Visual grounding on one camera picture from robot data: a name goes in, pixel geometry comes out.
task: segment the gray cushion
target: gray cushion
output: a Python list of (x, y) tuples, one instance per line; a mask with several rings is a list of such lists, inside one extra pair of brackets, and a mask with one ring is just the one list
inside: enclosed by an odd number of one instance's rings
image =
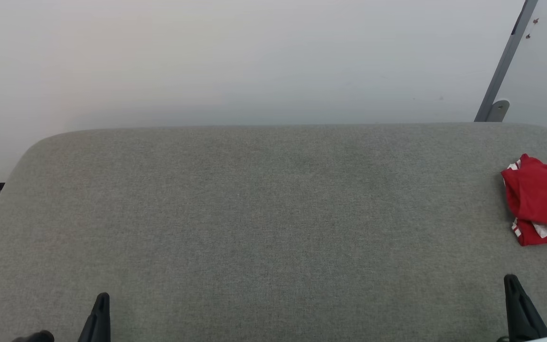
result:
[(547, 245), (499, 172), (510, 124), (93, 130), (45, 139), (0, 195), (0, 341), (494, 341), (503, 276), (547, 323)]

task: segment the gray fabric surface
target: gray fabric surface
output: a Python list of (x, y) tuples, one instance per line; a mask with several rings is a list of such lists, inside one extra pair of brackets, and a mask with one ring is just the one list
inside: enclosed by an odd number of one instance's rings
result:
[(503, 276), (547, 323), (547, 245), (520, 247), (510, 124), (95, 130), (34, 145), (0, 195), (0, 341), (482, 341)]

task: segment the folded red garment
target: folded red garment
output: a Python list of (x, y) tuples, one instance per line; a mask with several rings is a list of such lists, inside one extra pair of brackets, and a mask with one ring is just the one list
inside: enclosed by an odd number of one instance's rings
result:
[(539, 244), (535, 243), (537, 239), (529, 238), (531, 232), (535, 234), (534, 238), (539, 236), (530, 221), (547, 223), (547, 164), (523, 154), (517, 166), (518, 169), (506, 169), (501, 173), (506, 183), (508, 206), (519, 219), (521, 233), (528, 234), (523, 240), (528, 244)]

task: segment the metal frame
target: metal frame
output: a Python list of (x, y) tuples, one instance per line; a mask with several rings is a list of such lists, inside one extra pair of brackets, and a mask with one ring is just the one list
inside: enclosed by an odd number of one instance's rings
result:
[(516, 48), (519, 47), (519, 43), (523, 39), (523, 34), (530, 22), (537, 3), (538, 0), (525, 0), (523, 10), (520, 12), (516, 24), (514, 24), (510, 39), (508, 39), (506, 48), (504, 49), (503, 54), (501, 54), (500, 62), (497, 64), (497, 69), (495, 69), (495, 73), (493, 74), (491, 83), (484, 95), (482, 104), (480, 104), (480, 109), (478, 109), (474, 122), (489, 121), (489, 113), (491, 112), (493, 101), (495, 101), (495, 97), (497, 97), (497, 92), (500, 90), (501, 83), (503, 82), (504, 76), (506, 76), (508, 67), (510, 67), (510, 62), (512, 61), (512, 57), (514, 57)]

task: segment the gray metal bar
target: gray metal bar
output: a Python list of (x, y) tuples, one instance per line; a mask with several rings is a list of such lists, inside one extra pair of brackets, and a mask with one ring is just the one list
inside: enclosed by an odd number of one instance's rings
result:
[(525, 0), (523, 10), (519, 15), (516, 25), (514, 26), (514, 30), (512, 30), (510, 39), (508, 39), (508, 42), (506, 43), (506, 48), (504, 49), (503, 54), (501, 54), (500, 62), (497, 64), (497, 69), (495, 69), (495, 73), (493, 74), (491, 83), (489, 84), (487, 92), (484, 95), (484, 99), (480, 104), (480, 108), (478, 109), (474, 122), (488, 121), (489, 112), (493, 106), (493, 101), (495, 101), (495, 97), (497, 97), (497, 92), (500, 90), (501, 83), (503, 82), (503, 78), (506, 76), (508, 67), (510, 67), (510, 62), (512, 61), (512, 57), (514, 57), (516, 48), (519, 47), (519, 43), (523, 39), (523, 34), (525, 33), (525, 29), (527, 28), (531, 16), (533, 15), (533, 10), (536, 8), (536, 4), (538, 4), (538, 0)]

